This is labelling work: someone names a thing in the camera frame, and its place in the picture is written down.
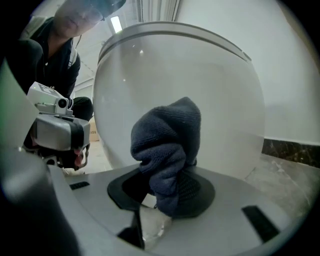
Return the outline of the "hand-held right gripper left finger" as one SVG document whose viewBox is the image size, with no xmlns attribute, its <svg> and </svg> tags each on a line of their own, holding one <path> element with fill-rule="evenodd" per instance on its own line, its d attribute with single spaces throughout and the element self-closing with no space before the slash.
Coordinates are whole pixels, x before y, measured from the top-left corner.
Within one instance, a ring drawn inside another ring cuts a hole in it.
<svg viewBox="0 0 320 256">
<path fill-rule="evenodd" d="M 117 236 L 131 226 L 134 213 L 120 209 L 107 192 L 112 180 L 131 170 L 64 176 L 59 167 L 49 166 L 57 199 L 82 256 L 145 256 L 144 250 Z"/>
</svg>

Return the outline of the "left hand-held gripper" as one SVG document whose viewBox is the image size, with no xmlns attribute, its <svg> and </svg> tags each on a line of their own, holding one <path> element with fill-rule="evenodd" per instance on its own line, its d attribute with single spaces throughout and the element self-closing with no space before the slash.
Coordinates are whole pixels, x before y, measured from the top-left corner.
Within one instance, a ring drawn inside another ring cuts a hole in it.
<svg viewBox="0 0 320 256">
<path fill-rule="evenodd" d="M 38 82 L 29 88 L 27 99 L 38 114 L 24 140 L 24 149 L 40 156 L 49 165 L 66 167 L 66 152 L 90 144 L 89 122 L 73 117 L 68 109 L 69 100 Z"/>
</svg>

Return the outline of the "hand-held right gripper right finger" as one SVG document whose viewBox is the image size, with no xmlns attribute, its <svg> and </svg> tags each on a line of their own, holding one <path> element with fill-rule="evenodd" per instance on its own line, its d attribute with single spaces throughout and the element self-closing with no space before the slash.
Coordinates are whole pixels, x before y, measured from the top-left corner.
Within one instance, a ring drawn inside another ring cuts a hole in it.
<svg viewBox="0 0 320 256">
<path fill-rule="evenodd" d="M 231 256 L 263 244 L 242 209 L 258 207 L 282 232 L 290 216 L 270 198 L 244 180 L 200 167 L 187 168 L 213 185 L 211 205 L 195 218 L 173 220 L 151 254 L 156 256 Z"/>
</svg>

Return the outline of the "dark blue cloth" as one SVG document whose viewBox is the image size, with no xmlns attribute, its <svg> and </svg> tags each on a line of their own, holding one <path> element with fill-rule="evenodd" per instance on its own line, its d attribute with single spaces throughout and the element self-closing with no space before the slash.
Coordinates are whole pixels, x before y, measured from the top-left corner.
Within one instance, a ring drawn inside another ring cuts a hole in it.
<svg viewBox="0 0 320 256">
<path fill-rule="evenodd" d="M 173 217 L 178 208 L 178 175 L 197 163 L 201 112 L 189 98 L 158 106 L 144 114 L 131 130 L 131 156 L 149 178 L 157 208 Z"/>
</svg>

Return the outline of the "white closed-lid toilet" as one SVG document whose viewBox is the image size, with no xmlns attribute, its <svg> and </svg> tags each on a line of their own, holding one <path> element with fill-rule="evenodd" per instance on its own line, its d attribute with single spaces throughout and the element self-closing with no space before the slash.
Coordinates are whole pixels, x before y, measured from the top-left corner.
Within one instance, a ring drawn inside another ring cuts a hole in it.
<svg viewBox="0 0 320 256">
<path fill-rule="evenodd" d="M 127 27 L 100 50 L 94 118 L 111 167 L 135 164 L 131 130 L 143 114 L 183 97 L 201 113 L 198 166 L 246 178 L 259 162 L 265 133 L 252 61 L 224 37 L 178 22 Z"/>
</svg>

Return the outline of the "person's left hand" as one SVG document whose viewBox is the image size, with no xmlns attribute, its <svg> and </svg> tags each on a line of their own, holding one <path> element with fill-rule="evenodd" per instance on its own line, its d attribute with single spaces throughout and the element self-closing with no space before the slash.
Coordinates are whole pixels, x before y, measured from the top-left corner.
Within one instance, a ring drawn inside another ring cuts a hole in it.
<svg viewBox="0 0 320 256">
<path fill-rule="evenodd" d="M 74 160 L 74 166 L 76 169 L 81 169 L 86 165 L 86 158 L 84 155 L 84 148 L 81 149 L 75 149 L 74 150 L 75 160 Z"/>
</svg>

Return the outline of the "small cardboard box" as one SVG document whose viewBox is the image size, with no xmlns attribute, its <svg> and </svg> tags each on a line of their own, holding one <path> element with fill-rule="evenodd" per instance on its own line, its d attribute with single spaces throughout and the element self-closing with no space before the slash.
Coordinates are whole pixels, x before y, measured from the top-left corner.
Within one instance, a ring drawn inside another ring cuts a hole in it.
<svg viewBox="0 0 320 256">
<path fill-rule="evenodd" d="M 97 142 L 100 140 L 100 136 L 97 130 L 97 126 L 95 122 L 90 122 L 90 134 L 89 134 L 89 141 L 90 142 Z"/>
</svg>

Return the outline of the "person's left shoe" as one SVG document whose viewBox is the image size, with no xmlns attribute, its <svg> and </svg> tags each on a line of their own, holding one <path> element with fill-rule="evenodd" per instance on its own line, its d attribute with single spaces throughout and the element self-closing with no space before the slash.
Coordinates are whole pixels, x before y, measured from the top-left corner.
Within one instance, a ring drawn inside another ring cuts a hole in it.
<svg viewBox="0 0 320 256">
<path fill-rule="evenodd" d="M 74 168 L 61 168 L 62 173 L 64 176 L 78 176 L 78 175 L 84 175 L 85 171 L 83 169 L 77 169 Z"/>
</svg>

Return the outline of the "person's black clothing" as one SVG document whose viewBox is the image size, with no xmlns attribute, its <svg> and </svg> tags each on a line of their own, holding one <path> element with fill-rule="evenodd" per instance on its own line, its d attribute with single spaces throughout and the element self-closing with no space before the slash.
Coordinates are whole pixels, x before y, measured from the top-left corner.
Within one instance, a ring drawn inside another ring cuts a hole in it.
<svg viewBox="0 0 320 256">
<path fill-rule="evenodd" d="M 22 90 L 27 93 L 33 82 L 56 90 L 69 100 L 76 118 L 89 121 L 93 104 L 86 96 L 71 99 L 81 68 L 74 37 L 65 38 L 55 31 L 54 17 L 30 17 L 27 26 L 8 48 L 8 65 Z"/>
</svg>

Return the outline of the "ceiling light panel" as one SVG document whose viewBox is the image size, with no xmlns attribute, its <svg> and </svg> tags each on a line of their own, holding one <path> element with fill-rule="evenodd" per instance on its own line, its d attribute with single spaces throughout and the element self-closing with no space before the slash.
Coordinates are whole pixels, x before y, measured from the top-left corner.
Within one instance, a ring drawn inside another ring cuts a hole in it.
<svg viewBox="0 0 320 256">
<path fill-rule="evenodd" d="M 123 30 L 120 18 L 118 16 L 111 17 L 110 21 L 115 33 L 119 33 Z"/>
</svg>

